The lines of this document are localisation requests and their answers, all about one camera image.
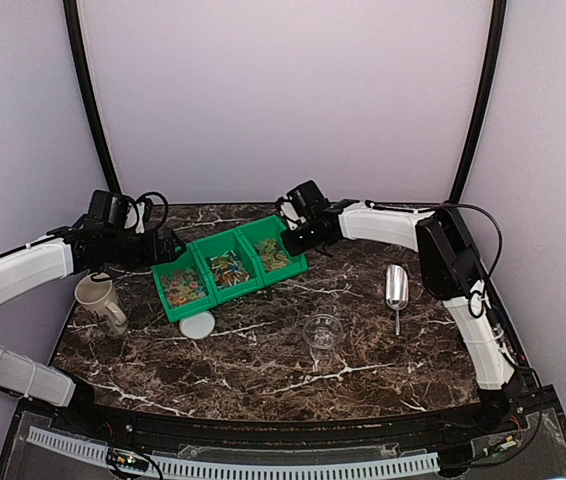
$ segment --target green plastic container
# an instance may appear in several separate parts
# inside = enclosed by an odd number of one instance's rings
[[[214,289],[214,296],[218,303],[229,302],[230,300],[234,300],[246,293],[254,292],[265,286],[261,271],[257,266],[259,262],[258,255],[256,255],[256,252],[251,249],[249,245],[242,241],[241,235],[236,229],[196,240],[194,247],[196,249],[199,266],[202,271],[209,276],[212,282],[212,288]],[[214,277],[207,260],[211,257],[223,255],[230,250],[241,257],[245,269],[252,278],[247,282],[239,283],[232,287],[219,288],[216,283],[214,283]]]
[[[205,284],[207,296],[205,298],[186,303],[180,307],[170,308],[170,304],[163,293],[161,277],[176,270],[185,270],[187,268],[192,268],[198,273],[200,280],[202,280]],[[196,313],[209,310],[218,303],[214,296],[214,280],[209,276],[210,274],[207,274],[205,270],[200,268],[198,259],[195,256],[195,249],[192,248],[192,244],[188,245],[187,251],[181,255],[176,262],[165,263],[152,267],[152,274],[154,275],[156,289],[159,292],[159,298],[161,299],[161,303],[165,309],[165,314],[167,315],[167,319],[170,323],[174,323],[182,318],[190,317]]]
[[[285,225],[276,215],[257,220],[256,222],[248,223],[247,225],[237,227],[236,229],[240,232],[243,240],[247,242],[250,247],[252,247],[254,255],[256,255],[257,258],[256,264],[260,270],[260,275],[263,277],[263,283],[265,286],[270,286],[277,282],[280,282],[281,280],[285,280],[286,278],[307,272],[308,266],[307,260],[305,260],[305,255],[298,255],[296,257],[293,257],[285,249],[285,246],[281,241],[281,232],[285,230]],[[279,268],[277,270],[273,270],[271,272],[265,271],[256,246],[263,240],[268,238],[276,238],[278,240],[279,246],[285,252],[286,256],[291,262],[290,265],[288,265],[287,267]]]

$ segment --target perforated metal strip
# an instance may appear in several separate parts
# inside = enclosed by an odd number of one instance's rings
[[[102,442],[86,442],[37,427],[30,428],[27,441],[85,463],[106,467],[107,446]],[[160,455],[151,457],[166,479],[178,480],[384,480],[439,471],[436,453],[372,462],[302,466],[233,465],[193,462]],[[158,477],[154,467],[150,467],[145,475]]]

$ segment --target black pole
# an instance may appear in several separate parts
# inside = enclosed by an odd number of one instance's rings
[[[121,185],[119,184],[116,171],[114,170],[110,151],[107,148],[101,117],[96,106],[96,97],[94,96],[90,71],[87,66],[87,57],[85,55],[85,46],[83,45],[83,35],[81,34],[81,23],[79,21],[76,0],[63,0],[63,6],[65,8],[65,22],[70,38],[74,67],[76,68],[76,77],[79,80],[83,106],[85,107],[87,120],[90,124],[90,130],[92,131],[96,153],[99,156],[99,162],[101,163],[108,189],[114,193],[121,193]]]
[[[499,56],[506,5],[507,0],[494,0],[492,5],[492,19],[490,20],[490,32],[487,37],[487,47],[485,49],[485,58],[483,59],[481,80],[479,81],[474,111],[472,112],[472,119],[470,120],[470,127],[467,132],[467,138],[465,139],[465,146],[461,154],[459,168],[456,172],[452,191],[450,192],[449,203],[459,203],[461,201],[463,189],[465,188],[467,177],[472,167],[472,161],[474,160],[476,146],[479,143],[481,127],[483,126],[487,104],[490,99],[490,91],[492,90],[492,82],[496,70],[496,59]]]

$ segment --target white wall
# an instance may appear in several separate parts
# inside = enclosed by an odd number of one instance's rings
[[[0,2],[0,252],[73,222],[102,174],[62,2]],[[47,362],[74,280],[0,307],[0,344]],[[0,393],[0,451],[16,403]]]
[[[129,194],[447,198],[491,1],[80,3]]]
[[[566,2],[510,2],[466,201],[502,223],[495,283],[566,410]],[[478,226],[482,250],[493,233]]]

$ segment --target robotic arm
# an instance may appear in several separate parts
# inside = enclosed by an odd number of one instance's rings
[[[453,206],[411,209],[342,200],[332,204],[313,181],[277,201],[288,225],[281,239],[292,255],[340,239],[400,245],[419,253],[425,288],[449,310],[476,370],[479,395],[502,391],[514,369],[505,360],[503,331],[488,317],[485,273],[476,246]]]
[[[0,305],[52,280],[100,271],[106,263],[135,268],[175,261],[187,247],[173,231],[160,229],[167,208],[159,225],[144,228],[152,208],[150,196],[161,197],[152,192],[134,201],[95,191],[88,213],[75,225],[0,255]],[[0,346],[0,388],[67,407],[76,382]]]

